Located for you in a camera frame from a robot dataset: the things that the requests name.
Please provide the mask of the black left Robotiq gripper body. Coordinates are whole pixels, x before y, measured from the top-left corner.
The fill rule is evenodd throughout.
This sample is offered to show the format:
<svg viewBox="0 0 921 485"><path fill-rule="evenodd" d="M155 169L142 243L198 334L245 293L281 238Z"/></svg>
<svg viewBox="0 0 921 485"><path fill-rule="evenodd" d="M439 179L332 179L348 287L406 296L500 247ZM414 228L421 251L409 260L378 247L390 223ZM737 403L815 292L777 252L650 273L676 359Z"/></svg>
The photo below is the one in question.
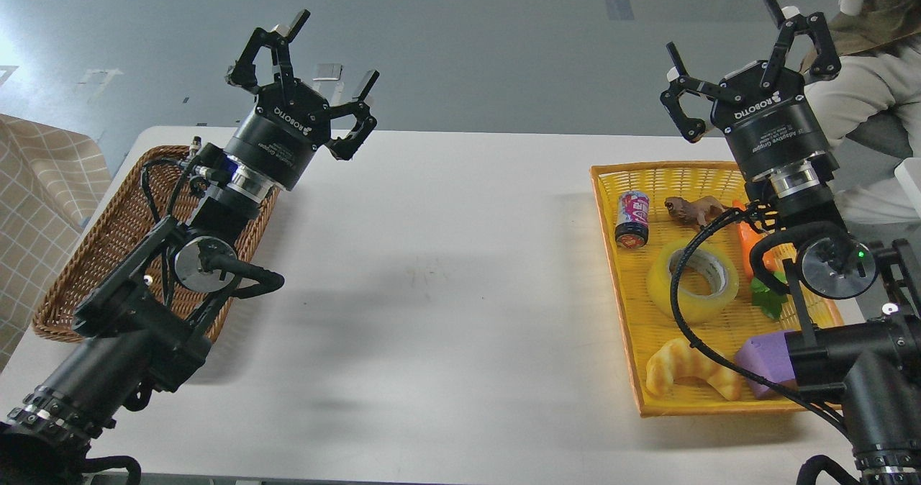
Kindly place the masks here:
<svg viewBox="0 0 921 485"><path fill-rule="evenodd" d="M331 140L328 120L309 120L329 105L302 83L289 98L279 82L257 88L253 110L231 138L231 157L292 190L318 148Z"/></svg>

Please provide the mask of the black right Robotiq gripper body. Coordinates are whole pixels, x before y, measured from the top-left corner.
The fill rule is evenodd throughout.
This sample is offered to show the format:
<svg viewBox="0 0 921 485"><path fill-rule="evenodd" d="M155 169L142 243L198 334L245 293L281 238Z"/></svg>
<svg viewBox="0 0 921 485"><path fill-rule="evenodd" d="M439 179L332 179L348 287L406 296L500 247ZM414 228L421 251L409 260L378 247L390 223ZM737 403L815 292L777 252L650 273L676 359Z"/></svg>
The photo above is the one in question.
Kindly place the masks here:
<svg viewBox="0 0 921 485"><path fill-rule="evenodd" d="M804 96L804 78L783 68L772 89L763 87L763 61L753 61L721 79L724 89L743 99L714 102L713 125L723 132L747 183L808 160L822 182L833 179L839 165L825 132Z"/></svg>

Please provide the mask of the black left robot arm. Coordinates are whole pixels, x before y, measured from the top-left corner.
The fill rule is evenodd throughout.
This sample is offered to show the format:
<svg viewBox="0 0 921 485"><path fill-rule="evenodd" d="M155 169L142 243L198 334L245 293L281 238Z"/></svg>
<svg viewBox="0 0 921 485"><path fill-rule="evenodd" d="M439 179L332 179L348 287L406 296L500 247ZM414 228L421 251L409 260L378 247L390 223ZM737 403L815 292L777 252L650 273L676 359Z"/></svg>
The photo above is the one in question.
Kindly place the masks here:
<svg viewBox="0 0 921 485"><path fill-rule="evenodd" d="M274 191L293 189L317 150L350 160L377 125L366 102L377 71L338 105L295 76L289 47L309 15L256 28L228 68L228 84L254 96L253 110L227 147L194 142L152 229L76 306L82 342L2 422L4 484L81 484L112 469L141 482L134 458L89 458L90 443L115 426L119 409L139 412L204 365L207 330L227 302L283 286L235 243Z"/></svg>

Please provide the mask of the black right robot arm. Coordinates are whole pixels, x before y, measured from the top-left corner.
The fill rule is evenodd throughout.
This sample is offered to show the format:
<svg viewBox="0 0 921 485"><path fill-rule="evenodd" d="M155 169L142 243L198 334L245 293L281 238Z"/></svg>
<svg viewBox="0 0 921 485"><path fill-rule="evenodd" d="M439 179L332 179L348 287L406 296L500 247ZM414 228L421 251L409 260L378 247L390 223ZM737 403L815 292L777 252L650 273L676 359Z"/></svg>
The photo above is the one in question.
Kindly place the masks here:
<svg viewBox="0 0 921 485"><path fill-rule="evenodd" d="M688 73L668 45L676 76L661 102L685 140L700 140L704 119L681 107L687 94L712 102L709 121L726 138L750 199L730 207L682 251L667 291L673 318L692 348L717 366L763 384L813 412L845 436L856 475L824 455L800 469L799 484L826 473L840 484L919 482L919 265L910 243L858 241L843 225L829 186L838 169L804 95L787 68L795 39L817 56L809 69L829 81L841 69L825 16L764 0L779 31L767 59L711 83ZM750 249L754 275L791 298L799 327L785 333L796 389L731 363L701 340L681 312L680 281L697 248L736 222L767 228Z"/></svg>

